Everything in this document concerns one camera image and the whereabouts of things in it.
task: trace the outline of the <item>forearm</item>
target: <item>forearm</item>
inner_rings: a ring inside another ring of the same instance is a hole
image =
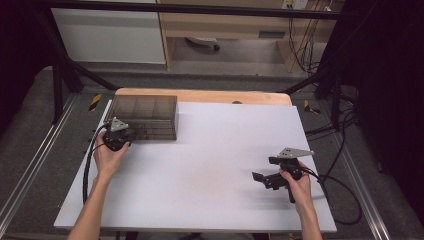
[[[320,240],[322,239],[319,228],[318,217],[313,203],[304,204],[297,207],[302,224],[303,240]]]
[[[68,239],[98,240],[106,191],[110,180],[96,178],[90,195],[72,228]]]

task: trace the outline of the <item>white table surface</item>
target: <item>white table surface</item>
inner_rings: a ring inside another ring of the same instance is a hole
[[[278,172],[268,162],[285,147],[309,150],[296,107],[179,102],[177,141],[135,141],[105,200],[103,228],[169,232],[300,231],[284,188],[255,182]],[[311,156],[300,161],[316,172]],[[89,189],[97,174],[94,159]],[[55,227],[72,228],[82,208],[85,160]],[[336,226],[319,184],[312,194],[322,232]]]

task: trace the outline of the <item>wooden table edge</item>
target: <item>wooden table edge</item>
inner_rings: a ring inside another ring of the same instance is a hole
[[[238,101],[245,104],[292,106],[290,96],[287,94],[260,91],[121,88],[116,91],[115,95],[173,95],[177,96],[179,102],[233,103]]]

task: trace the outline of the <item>metal rail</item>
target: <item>metal rail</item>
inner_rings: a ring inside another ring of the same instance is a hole
[[[108,10],[125,12],[162,12],[162,13],[189,13],[236,15],[279,18],[304,18],[340,20],[352,19],[359,16],[354,13],[331,11],[307,11],[268,8],[224,7],[207,5],[181,5],[181,4],[155,4],[155,3],[128,3],[128,2],[102,2],[102,1],[73,1],[73,0],[37,0],[38,6],[48,8]]]
[[[3,235],[6,232],[7,227],[12,221],[13,216],[24,200],[28,190],[31,187],[32,182],[34,181],[37,173],[39,172],[41,166],[44,163],[44,160],[47,158],[47,155],[50,152],[53,144],[55,143],[57,137],[59,136],[60,131],[68,119],[73,106],[75,99],[77,98],[77,94],[72,94],[68,101],[65,104],[64,112],[62,117],[59,119],[56,125],[53,125],[40,147],[38,148],[36,154],[32,158],[30,164],[13,190],[12,194],[9,196],[6,204],[3,206],[0,211],[0,239],[2,239]]]
[[[323,110],[324,117],[327,122],[331,122],[330,117],[330,107],[327,103],[322,104],[319,102],[321,109]],[[334,134],[334,140],[336,144],[340,147],[342,142],[342,136],[340,133]],[[352,156],[349,153],[349,149],[344,147],[342,154],[340,155],[340,160],[343,162],[343,165],[346,169],[347,175],[352,182],[354,191],[358,197],[358,200],[362,206],[365,217],[367,218],[368,224],[370,226],[371,232],[374,235],[376,240],[390,240],[389,232],[387,231],[386,225],[383,222],[383,219],[378,212],[378,209],[369,193],[364,180],[362,179],[358,169],[356,168],[355,162],[352,159]]]

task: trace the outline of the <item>wire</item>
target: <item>wire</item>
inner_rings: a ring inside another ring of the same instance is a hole
[[[347,112],[347,111],[354,111],[354,109],[349,108],[349,109],[344,110],[342,113]],[[345,120],[344,122],[339,122],[339,124],[350,122],[354,119],[356,119],[356,116],[354,116],[354,117],[352,117],[348,120]],[[305,135],[306,135],[306,137],[311,137],[313,135],[316,135],[316,134],[319,134],[319,133],[322,133],[322,132],[325,132],[325,131],[333,130],[333,129],[334,129],[334,126],[331,123],[327,123],[326,125],[319,127],[317,129],[305,131]]]
[[[102,143],[102,144],[98,145],[97,147],[95,147],[95,148],[91,151],[90,155],[91,155],[91,154],[93,154],[93,153],[94,153],[94,151],[96,151],[96,149],[97,149],[97,148],[99,148],[99,147],[101,147],[101,146],[103,146],[103,145],[105,145],[105,144],[104,144],[104,143]]]
[[[82,179],[82,201],[84,204],[88,198],[88,173],[90,172],[91,155],[93,154],[93,151],[95,150],[94,143],[96,142],[96,138],[99,135],[100,131],[103,128],[106,128],[107,126],[108,125],[105,124],[101,126],[99,129],[97,129],[96,133],[94,133],[93,139],[91,139],[90,150],[88,151],[88,154],[87,154],[87,159],[86,159],[85,168],[84,168],[84,176]]]
[[[362,215],[363,215],[361,204],[359,202],[358,197],[356,197],[356,194],[353,192],[352,189],[350,189],[342,181],[340,181],[337,178],[334,178],[332,176],[328,176],[328,175],[317,175],[313,170],[311,170],[310,168],[307,168],[307,167],[302,167],[301,169],[302,169],[303,172],[308,173],[309,175],[311,175],[311,176],[313,176],[313,177],[315,177],[317,179],[317,182],[320,184],[320,186],[321,186],[321,188],[322,188],[322,190],[324,192],[324,196],[327,198],[327,201],[328,202],[330,202],[330,197],[328,195],[328,191],[327,191],[327,188],[325,186],[325,183],[323,182],[323,178],[331,179],[334,182],[340,184],[343,188],[345,188],[353,196],[353,199],[355,200],[355,202],[356,202],[356,204],[358,206],[358,209],[359,209],[358,216],[353,221],[350,221],[350,222],[345,222],[345,221],[341,221],[339,219],[334,218],[334,221],[335,222],[340,223],[340,224],[343,224],[343,225],[354,225],[354,224],[357,224],[359,221],[361,221]]]
[[[363,18],[362,22],[359,23],[359,25],[353,30],[352,34],[350,34],[346,38],[346,40],[340,44],[340,46],[334,51],[334,53],[330,57],[328,57],[324,62],[320,63],[320,66],[321,67],[324,67],[325,65],[329,64],[329,62],[338,54],[338,52],[345,47],[345,45],[357,34],[357,32],[359,32],[359,30],[361,29],[361,27],[364,25],[365,21],[368,20],[368,18],[371,15],[372,11],[374,11],[374,9],[377,7],[377,5],[378,5],[378,3],[380,1],[381,0],[376,0],[374,2],[374,5],[371,7],[371,9],[365,15],[365,17]]]
[[[330,1],[330,4],[328,4],[328,8],[331,8],[331,5],[333,4],[333,0]]]
[[[354,117],[346,120],[345,122],[340,122],[339,124],[345,124],[345,127],[344,128],[348,128],[349,126],[351,126],[352,124],[355,123],[355,121],[352,121],[352,120],[356,120],[356,118],[357,118],[357,116],[355,115]],[[322,130],[319,130],[319,131],[316,131],[316,132],[312,132],[312,133],[308,134],[306,137],[312,137],[314,135],[317,135],[319,133],[322,133],[322,132],[325,132],[325,131],[328,131],[328,130],[331,130],[331,129],[334,129],[334,126],[331,126],[331,127],[328,127],[326,129],[322,129]],[[315,141],[315,140],[318,140],[318,139],[321,139],[321,138],[330,136],[331,134],[334,134],[336,132],[338,132],[338,131],[337,130],[334,130],[334,131],[332,131],[330,133],[321,135],[319,137],[316,137],[316,138],[313,138],[313,139],[308,139],[308,142],[312,142],[312,141]]]
[[[348,114],[346,114],[346,116],[343,119],[343,124],[342,124],[342,143],[340,144],[339,151],[337,152],[336,157],[333,160],[333,163],[331,164],[330,168],[328,169],[327,173],[324,176],[323,182],[325,182],[325,180],[327,180],[327,177],[330,175],[331,171],[333,170],[334,166],[337,163],[337,160],[339,159],[340,154],[342,153],[342,150],[343,150],[343,147],[344,147],[344,144],[345,144],[345,140],[346,140],[346,131],[345,131],[345,129],[346,129],[346,127],[345,127],[346,118],[350,114],[352,114],[352,113],[354,113],[354,111],[349,112]]]
[[[337,222],[337,223],[343,224],[343,225],[355,225],[355,224],[359,223],[359,221],[361,221],[361,219],[362,219],[363,212],[362,212],[362,208],[361,208],[361,203],[359,202],[359,199],[358,199],[358,197],[356,197],[356,194],[353,192],[353,190],[350,189],[346,184],[344,184],[342,181],[338,180],[335,177],[325,176],[325,175],[319,175],[319,177],[320,178],[328,178],[328,179],[333,180],[334,182],[340,184],[343,188],[345,188],[353,196],[353,199],[355,200],[356,205],[358,206],[358,209],[359,209],[358,216],[355,218],[355,220],[350,221],[350,222],[344,222],[344,221],[341,221],[341,220],[334,218],[334,221]]]
[[[321,0],[318,0],[318,2],[315,4],[315,8],[313,10],[316,10],[319,6],[319,2]],[[316,19],[315,22],[313,23],[312,27],[311,27],[311,32],[308,36],[308,39],[306,40],[306,45],[297,50],[295,49],[295,44],[294,44],[294,40],[293,40],[293,35],[296,35],[296,29],[294,26],[294,22],[293,22],[293,18],[289,18],[289,47],[290,47],[290,51],[293,54],[297,64],[299,65],[299,67],[302,69],[302,71],[308,73],[309,75],[314,74],[314,72],[312,70],[318,68],[318,66],[314,66],[312,67],[312,65],[316,65],[316,63],[312,63],[312,56],[313,56],[313,37],[318,25],[319,19]],[[310,29],[310,24],[311,22],[309,22],[308,26],[307,26],[307,30]]]
[[[346,94],[344,94],[342,89],[339,89],[339,90],[340,90],[340,99],[341,100],[344,100],[344,101],[348,102],[351,105],[354,105],[358,101],[357,100],[358,99],[358,88],[355,88],[355,98],[349,97]],[[329,91],[329,94],[330,95],[334,94],[334,90],[333,89],[330,90]]]

